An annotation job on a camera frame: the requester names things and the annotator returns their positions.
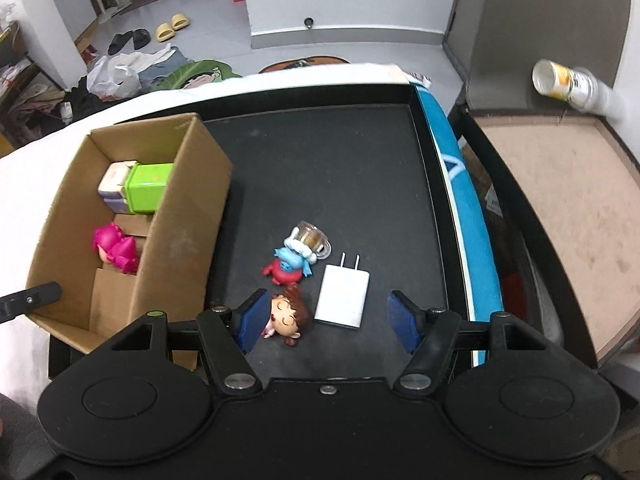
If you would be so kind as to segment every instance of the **wooden board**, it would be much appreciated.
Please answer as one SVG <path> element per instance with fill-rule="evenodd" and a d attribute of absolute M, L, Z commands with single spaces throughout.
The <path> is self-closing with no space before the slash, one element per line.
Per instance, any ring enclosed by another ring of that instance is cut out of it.
<path fill-rule="evenodd" d="M 0 158 L 8 155 L 14 150 L 14 147 L 11 143 L 6 140 L 6 137 L 0 132 Z"/>
<path fill-rule="evenodd" d="M 478 124 L 551 240 L 602 359 L 640 317 L 635 165 L 593 118 L 483 118 Z"/>

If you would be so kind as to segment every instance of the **white plastic bag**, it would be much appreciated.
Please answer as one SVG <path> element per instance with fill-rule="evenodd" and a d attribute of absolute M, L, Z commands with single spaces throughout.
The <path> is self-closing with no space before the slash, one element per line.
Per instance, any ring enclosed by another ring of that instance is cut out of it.
<path fill-rule="evenodd" d="M 86 89 L 100 99 L 123 99 L 140 91 L 140 80 L 138 73 L 131 67 L 112 65 L 107 56 L 102 56 L 86 77 Z"/>
<path fill-rule="evenodd" d="M 9 22 L 14 18 L 15 4 L 0 4 L 0 28 L 5 30 L 9 26 Z"/>

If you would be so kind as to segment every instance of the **glass cup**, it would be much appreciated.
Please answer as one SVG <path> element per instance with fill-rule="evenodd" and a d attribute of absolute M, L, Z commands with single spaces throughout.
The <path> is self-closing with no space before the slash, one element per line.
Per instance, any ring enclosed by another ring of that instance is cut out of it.
<path fill-rule="evenodd" d="M 331 244 L 326 235 L 315 225 L 302 221 L 298 224 L 298 234 L 294 240 L 300 240 L 311 249 L 318 260 L 324 260 L 331 254 Z"/>

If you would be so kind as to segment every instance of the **white container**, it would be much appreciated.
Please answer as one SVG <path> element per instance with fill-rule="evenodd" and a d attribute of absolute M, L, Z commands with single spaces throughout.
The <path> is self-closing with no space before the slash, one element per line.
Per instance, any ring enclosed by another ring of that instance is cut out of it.
<path fill-rule="evenodd" d="M 126 160 L 125 162 L 114 162 L 113 164 L 110 164 L 104 174 L 104 177 L 100 181 L 98 194 L 102 198 L 122 200 L 124 198 L 122 187 L 131 172 L 131 168 L 135 165 L 135 160 Z"/>
<path fill-rule="evenodd" d="M 616 120 L 625 115 L 620 96 L 585 68 L 572 70 L 541 59 L 533 67 L 532 81 L 539 94 L 566 101 L 578 111 Z"/>

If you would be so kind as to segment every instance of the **yellow slipper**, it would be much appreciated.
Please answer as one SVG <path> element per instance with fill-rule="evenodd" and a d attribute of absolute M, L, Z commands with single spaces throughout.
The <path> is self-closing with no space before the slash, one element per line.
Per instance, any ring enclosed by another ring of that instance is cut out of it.
<path fill-rule="evenodd" d="M 171 18 L 171 26 L 174 28 L 174 30 L 185 28 L 190 23 L 191 22 L 189 21 L 189 19 L 182 13 L 178 13 Z"/>
<path fill-rule="evenodd" d="M 170 40 L 174 36 L 175 32 L 172 29 L 171 25 L 169 25 L 168 23 L 163 23 L 162 25 L 159 25 L 158 28 L 156 28 L 156 40 L 158 40 L 159 43 Z"/>

